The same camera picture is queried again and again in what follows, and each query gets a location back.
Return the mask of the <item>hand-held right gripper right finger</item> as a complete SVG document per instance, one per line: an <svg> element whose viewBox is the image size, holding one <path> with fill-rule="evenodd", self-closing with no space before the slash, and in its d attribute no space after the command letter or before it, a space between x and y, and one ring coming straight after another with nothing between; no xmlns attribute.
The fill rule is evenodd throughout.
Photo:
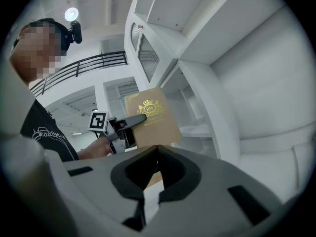
<svg viewBox="0 0 316 237"><path fill-rule="evenodd" d="M190 159L159 145L158 168L162 175L164 190L159 194L159 203L185 199L201 181L201 170Z"/></svg>

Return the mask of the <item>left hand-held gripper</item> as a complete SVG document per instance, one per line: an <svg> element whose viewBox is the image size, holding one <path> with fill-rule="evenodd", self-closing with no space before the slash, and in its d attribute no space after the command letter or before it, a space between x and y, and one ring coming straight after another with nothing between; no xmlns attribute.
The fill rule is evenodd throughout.
<svg viewBox="0 0 316 237"><path fill-rule="evenodd" d="M109 140L111 154L124 153L126 149L135 147L132 127L147 119L145 114L138 114L125 119L111 118L108 112L92 112L88 130L96 134L97 138L106 137Z"/></svg>

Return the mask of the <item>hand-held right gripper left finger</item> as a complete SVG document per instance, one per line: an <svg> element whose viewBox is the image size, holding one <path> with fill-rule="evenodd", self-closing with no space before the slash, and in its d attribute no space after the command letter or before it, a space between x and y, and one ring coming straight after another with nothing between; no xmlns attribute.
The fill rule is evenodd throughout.
<svg viewBox="0 0 316 237"><path fill-rule="evenodd" d="M152 146L126 159L111 171L111 182L124 198L143 200L143 191L158 169L158 147Z"/></svg>

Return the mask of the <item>tan box with gold crest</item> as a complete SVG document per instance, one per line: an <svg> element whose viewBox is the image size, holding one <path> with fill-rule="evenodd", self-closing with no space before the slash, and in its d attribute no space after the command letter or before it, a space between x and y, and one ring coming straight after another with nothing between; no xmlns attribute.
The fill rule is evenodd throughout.
<svg viewBox="0 0 316 237"><path fill-rule="evenodd" d="M179 126L161 88L153 88L126 97L127 117L145 114L147 119L132 128L137 149L126 152L128 159L152 146L169 148L181 139Z"/></svg>

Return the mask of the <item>person's left forearm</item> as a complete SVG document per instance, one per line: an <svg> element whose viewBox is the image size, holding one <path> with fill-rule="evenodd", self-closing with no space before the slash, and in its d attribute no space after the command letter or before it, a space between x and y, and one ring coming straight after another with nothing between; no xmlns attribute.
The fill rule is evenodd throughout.
<svg viewBox="0 0 316 237"><path fill-rule="evenodd" d="M88 147L77 152L80 160L106 157L111 152L110 141L105 136L100 136Z"/></svg>

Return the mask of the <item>white ribbed glass cabinet door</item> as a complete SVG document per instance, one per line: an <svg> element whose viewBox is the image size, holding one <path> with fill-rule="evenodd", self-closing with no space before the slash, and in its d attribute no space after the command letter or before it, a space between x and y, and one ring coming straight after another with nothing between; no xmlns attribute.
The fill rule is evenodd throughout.
<svg viewBox="0 0 316 237"><path fill-rule="evenodd" d="M129 33L132 49L150 86L161 86L177 59L162 42L148 35L142 25L132 23Z"/></svg>

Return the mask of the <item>black metal railing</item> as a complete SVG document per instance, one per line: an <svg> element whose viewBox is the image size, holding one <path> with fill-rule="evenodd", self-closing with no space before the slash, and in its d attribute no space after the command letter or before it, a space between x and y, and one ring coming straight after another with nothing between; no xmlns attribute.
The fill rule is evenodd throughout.
<svg viewBox="0 0 316 237"><path fill-rule="evenodd" d="M128 65L127 55L125 51L116 51L94 55L88 58L70 63L56 73L41 79L37 84L31 87L31 92L36 96L44 95L44 93L55 85L71 78L105 68Z"/></svg>

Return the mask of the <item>white shelving unit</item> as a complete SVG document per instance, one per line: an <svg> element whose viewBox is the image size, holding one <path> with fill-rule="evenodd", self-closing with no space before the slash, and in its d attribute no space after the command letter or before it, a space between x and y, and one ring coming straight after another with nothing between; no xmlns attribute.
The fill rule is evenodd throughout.
<svg viewBox="0 0 316 237"><path fill-rule="evenodd" d="M139 90L129 33L124 48ZM179 148L228 161L282 201L301 192L316 163L316 53L284 6L212 64L177 59L161 86L182 133Z"/></svg>

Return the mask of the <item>person's black printed t-shirt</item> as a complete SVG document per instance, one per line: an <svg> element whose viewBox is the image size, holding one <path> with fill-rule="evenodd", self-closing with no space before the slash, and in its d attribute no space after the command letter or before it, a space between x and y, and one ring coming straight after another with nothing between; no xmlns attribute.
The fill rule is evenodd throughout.
<svg viewBox="0 0 316 237"><path fill-rule="evenodd" d="M78 154L52 117L38 101L31 106L20 134L59 154L63 162L78 160Z"/></svg>

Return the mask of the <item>round ceiling lamp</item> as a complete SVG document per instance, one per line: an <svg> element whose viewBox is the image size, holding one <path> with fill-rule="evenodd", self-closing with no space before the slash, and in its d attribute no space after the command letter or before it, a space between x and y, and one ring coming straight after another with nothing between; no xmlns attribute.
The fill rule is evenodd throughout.
<svg viewBox="0 0 316 237"><path fill-rule="evenodd" d="M76 20L78 16L79 16L79 11L75 7L68 8L64 14L64 17L65 17L66 21L68 21L68 22L72 22L72 21Z"/></svg>

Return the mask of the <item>white open shelf unit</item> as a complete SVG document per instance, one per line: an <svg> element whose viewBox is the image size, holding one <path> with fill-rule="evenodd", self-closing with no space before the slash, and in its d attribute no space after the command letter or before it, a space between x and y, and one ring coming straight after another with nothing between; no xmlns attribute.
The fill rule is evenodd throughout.
<svg viewBox="0 0 316 237"><path fill-rule="evenodd" d="M283 0L135 0L131 15L160 58L212 64Z"/></svg>

